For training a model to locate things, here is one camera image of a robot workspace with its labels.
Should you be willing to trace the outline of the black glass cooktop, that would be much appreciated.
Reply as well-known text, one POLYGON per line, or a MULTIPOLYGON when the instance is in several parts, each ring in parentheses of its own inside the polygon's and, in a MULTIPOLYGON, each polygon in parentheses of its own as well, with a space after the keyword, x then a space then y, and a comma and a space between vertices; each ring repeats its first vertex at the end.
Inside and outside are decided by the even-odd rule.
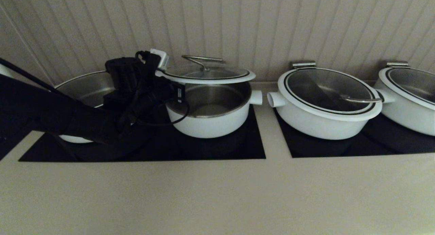
POLYGON ((368 121, 362 131, 351 138, 328 140, 297 131, 277 111, 274 113, 293 158, 435 153, 435 136, 412 131, 383 114, 368 121))
POLYGON ((247 120, 240 128, 218 138, 187 136, 172 125, 140 126, 139 134, 130 142, 115 145, 97 142, 75 144, 45 133, 20 161, 81 163, 247 159, 266 159, 253 106, 249 107, 247 120))

